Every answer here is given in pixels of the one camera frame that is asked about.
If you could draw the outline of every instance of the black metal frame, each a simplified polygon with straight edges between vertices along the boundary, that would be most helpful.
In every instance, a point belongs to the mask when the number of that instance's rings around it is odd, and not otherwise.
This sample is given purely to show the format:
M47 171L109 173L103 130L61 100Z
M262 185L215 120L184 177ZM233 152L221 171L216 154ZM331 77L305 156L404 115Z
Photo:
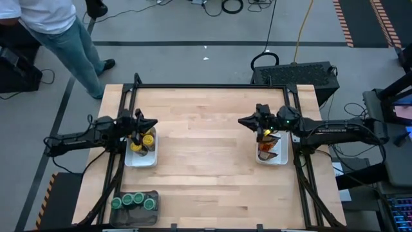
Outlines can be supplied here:
M142 84L142 81L140 80L139 76L136 74L135 75L135 83L134 84L124 84L122 88L122 95L120 98L120 106L118 110L118 114L124 109L125 103L126 103L126 97L129 92L132 93L132 96L130 98L130 103L129 103L129 111L134 110L134 105L135 105L135 99L136 99L136 92L137 89L139 88L226 88L226 89L278 89L283 91L283 97L285 101L285 105L289 106L290 105L290 99L289 99L289 92L292 92L292 95L294 97L294 104L295 108L299 110L300 114L301 113L301 105L299 102L299 97L297 94L297 88L296 86L291 86L291 85L275 85L275 86L266 86L266 85L255 85L255 84ZM307 167L307 172L308 172L308 180L309 182L302 181L300 177L302 175L304 176L303 170L301 168L301 162L300 162L300 153L297 152L298 147L294 144L292 146L292 150L294 153L294 164L296 168L296 173L297 177L299 179L298 185L299 185L299 194L301 198L301 205L302 205L302 211L303 211L303 218L304 218L304 224L306 229L311 229L311 230L316 230L316 231L349 231L345 227L324 227L323 224L323 214L321 213L321 208L323 211L330 214L330 212L327 210L326 206L322 203L321 199L317 197L317 188L316 188L316 183L315 183L315 175L314 175L314 169L312 166L312 161L310 158L310 155L305 154L304 158L306 161L306 167ZM106 170L106 177L104 180L104 187L103 187L103 192L106 193L108 189L110 189L110 185L113 184L113 181L116 182L115 186L115 194L120 192L120 188L122 185L122 174L124 170L124 157L125 153L122 152L120 154L120 161L118 164L118 170L121 170L122 173L119 177L117 177L116 180L111 181L111 176L113 172L113 166L115 163L115 156L116 154L111 153L109 157L109 162L108 162L108 167ZM314 203L318 202L319 204L314 204L314 209L315 209L315 216L316 216L316 221L317 225L313 226L311 223L310 219L310 211L308 207L308 201L306 197L306 192L309 192L312 198L314 198ZM84 226L79 226L79 227L72 227L72 228L67 228L67 229L62 229L61 231L102 231L102 229L109 229L112 228L109 224L103 224L103 218L104 218L104 213L106 209L106 200L104 200L103 206L100 209L98 213L98 218L97 218L97 224L94 226L90 225L84 225ZM187 231L187 232L198 232L198 231L221 231L221 232L226 232L226 231L242 231L242 232L263 232L263 231L280 231L279 229L263 229L263 225L258 224L256 225L256 229L205 229L205 228L199 228L199 229L177 229L177 224L171 224L170 228L140 228L139 231L147 231L147 232L152 232L152 231L172 231L172 232L182 232L182 231Z

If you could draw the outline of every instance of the gray floor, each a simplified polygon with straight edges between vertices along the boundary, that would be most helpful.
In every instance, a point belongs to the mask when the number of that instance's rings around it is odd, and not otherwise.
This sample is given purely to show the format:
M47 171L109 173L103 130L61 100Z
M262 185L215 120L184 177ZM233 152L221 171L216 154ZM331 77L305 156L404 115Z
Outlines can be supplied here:
M210 0L207 8L217 11L220 1ZM309 1L279 0L272 26L271 41L296 41L300 24ZM75 1L79 17L85 12L84 1ZM108 15L129 9L141 9L150 2L134 0L106 1ZM126 13L97 23L94 41L264 41L267 36L271 10L238 15L222 14L211 18L200 6L176 0L167 6L156 6L144 12ZM343 33L332 1L315 1L304 29L302 41L342 42ZM260 53L261 46L99 46L101 58L114 58L117 66L105 73L105 84L133 81L138 72L145 83L248 83L252 75L249 64ZM281 64L292 62L294 47L269 47L277 53ZM343 106L348 102L362 104L362 92L384 88L402 76L396 54L392 49L357 49L348 47L300 47L297 62L330 61L339 69L341 88L321 110L324 119L347 119ZM262 59L256 65L272 64ZM41 85L38 92L22 93L8 101L0 101L0 145L3 161L0 176L0 223L3 231L13 231L39 164L44 145L42 139L50 133L70 74L49 51L41 48L36 66L51 68L56 73L53 85ZM48 81L50 74L45 74ZM86 116L97 116L100 102L92 99L79 83L75 83L59 133L82 131L87 126ZM367 146L345 144L347 154L358 153ZM56 159L67 168L80 172L85 167L88 151L70 152ZM380 162L377 150L362 154L371 163ZM40 185L26 229L33 229L50 175L61 171L51 162ZM349 216L362 223L358 215ZM364 220L362 227L376 223Z

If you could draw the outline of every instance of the green cap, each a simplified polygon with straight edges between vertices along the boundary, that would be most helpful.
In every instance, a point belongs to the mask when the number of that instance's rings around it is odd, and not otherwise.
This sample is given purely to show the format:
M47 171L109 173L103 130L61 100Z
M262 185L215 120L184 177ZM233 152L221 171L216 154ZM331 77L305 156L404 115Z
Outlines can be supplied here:
M122 207L122 200L118 197L113 198L111 200L111 208L112 209L120 209Z
M133 201L136 204L141 204L144 200L144 194L143 193L135 193L135 195L133 196Z
M154 208L156 207L156 201L153 200L153 199L151 199L151 198L148 198L148 199L146 199L146 200L144 201L143 207L144 207L146 210L152 210L152 209L154 209Z
M133 203L133 195L130 193L126 193L122 197L123 205L128 206Z

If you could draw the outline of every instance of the desk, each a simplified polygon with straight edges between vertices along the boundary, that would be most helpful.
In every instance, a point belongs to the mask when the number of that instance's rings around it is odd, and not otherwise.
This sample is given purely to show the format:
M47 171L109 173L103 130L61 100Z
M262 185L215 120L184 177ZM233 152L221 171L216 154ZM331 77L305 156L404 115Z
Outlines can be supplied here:
M106 86L99 117L117 117L121 90L119 84ZM298 86L298 90L303 116L320 119L314 87ZM255 135L238 124L238 118L255 112L257 103L269 104L276 112L284 105L283 92L138 89L135 108L142 109L146 118L159 120L158 164L147 169L125 166L121 191L159 192L161 213L153 227L169 228L177 223L178 228L253 229L256 224L263 224L265 229L303 229L292 152L287 165L257 164ZM88 162L102 150L91 149ZM80 222L102 194L108 157L108 154L102 156L86 172L73 223ZM330 158L316 153L312 162L320 198L337 220L345 224ZM104 223L109 222L110 200L111 197L106 204ZM315 224L311 200L309 206Z

